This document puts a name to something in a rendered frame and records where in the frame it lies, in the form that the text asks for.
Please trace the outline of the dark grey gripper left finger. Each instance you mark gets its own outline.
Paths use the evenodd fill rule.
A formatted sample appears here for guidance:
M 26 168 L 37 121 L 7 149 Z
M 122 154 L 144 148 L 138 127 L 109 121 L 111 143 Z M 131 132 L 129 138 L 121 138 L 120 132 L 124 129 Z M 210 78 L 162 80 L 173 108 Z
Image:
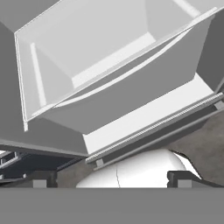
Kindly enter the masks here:
M 3 188 L 57 188 L 56 171 L 35 171 L 22 178 L 2 180 Z

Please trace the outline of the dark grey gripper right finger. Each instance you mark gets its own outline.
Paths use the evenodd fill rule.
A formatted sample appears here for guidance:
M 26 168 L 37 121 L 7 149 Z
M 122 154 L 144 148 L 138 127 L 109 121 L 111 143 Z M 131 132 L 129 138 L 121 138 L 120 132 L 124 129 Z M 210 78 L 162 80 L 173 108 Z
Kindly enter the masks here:
M 190 171 L 168 171 L 167 178 L 168 188 L 224 188 L 224 185 L 218 185 L 213 182 L 198 178 Z

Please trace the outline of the grey fridge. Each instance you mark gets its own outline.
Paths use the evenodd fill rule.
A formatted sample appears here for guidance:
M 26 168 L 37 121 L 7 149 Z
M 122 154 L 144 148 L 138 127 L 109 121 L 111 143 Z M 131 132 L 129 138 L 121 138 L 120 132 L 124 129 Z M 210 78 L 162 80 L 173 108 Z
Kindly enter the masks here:
M 121 156 L 222 97 L 224 63 L 217 54 L 224 51 L 224 8 L 214 15 L 194 77 L 184 85 L 88 134 L 45 118 L 25 122 L 15 34 L 59 1 L 0 0 L 0 173 Z

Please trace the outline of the clear white fridge drawer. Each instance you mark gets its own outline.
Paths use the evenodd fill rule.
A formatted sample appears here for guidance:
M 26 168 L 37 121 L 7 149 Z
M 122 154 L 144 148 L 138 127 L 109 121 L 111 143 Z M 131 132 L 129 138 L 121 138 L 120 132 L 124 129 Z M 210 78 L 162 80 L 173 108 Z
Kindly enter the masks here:
M 191 81 L 224 0 L 60 0 L 16 32 L 27 123 L 88 134 Z

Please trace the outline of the white round object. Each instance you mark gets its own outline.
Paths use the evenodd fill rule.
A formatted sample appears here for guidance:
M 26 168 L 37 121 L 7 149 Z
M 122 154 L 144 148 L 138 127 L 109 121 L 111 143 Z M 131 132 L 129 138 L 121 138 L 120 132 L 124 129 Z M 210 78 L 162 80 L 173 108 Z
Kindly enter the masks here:
M 150 150 L 93 171 L 77 188 L 166 188 L 168 171 L 200 174 L 185 156 L 168 149 Z

